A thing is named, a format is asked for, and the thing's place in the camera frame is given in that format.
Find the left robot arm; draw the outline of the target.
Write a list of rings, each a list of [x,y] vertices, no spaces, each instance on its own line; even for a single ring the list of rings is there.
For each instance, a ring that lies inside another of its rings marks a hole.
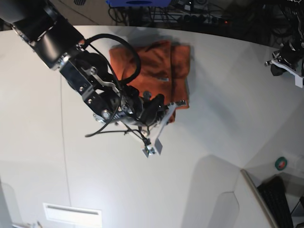
[[[280,0],[279,6],[291,28],[291,39],[280,50],[280,56],[292,66],[304,58],[304,1]]]

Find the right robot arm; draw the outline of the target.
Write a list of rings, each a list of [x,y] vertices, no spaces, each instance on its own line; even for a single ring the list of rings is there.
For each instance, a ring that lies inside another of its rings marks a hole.
[[[147,98],[131,85],[140,74],[141,60],[128,42],[111,34],[84,38],[48,0],[3,0],[0,17],[48,68],[61,73],[97,121],[104,126],[135,125],[141,137],[160,135],[169,119],[164,96]],[[101,38],[115,40],[131,52],[135,69],[129,77],[119,79],[104,55],[87,50]]]

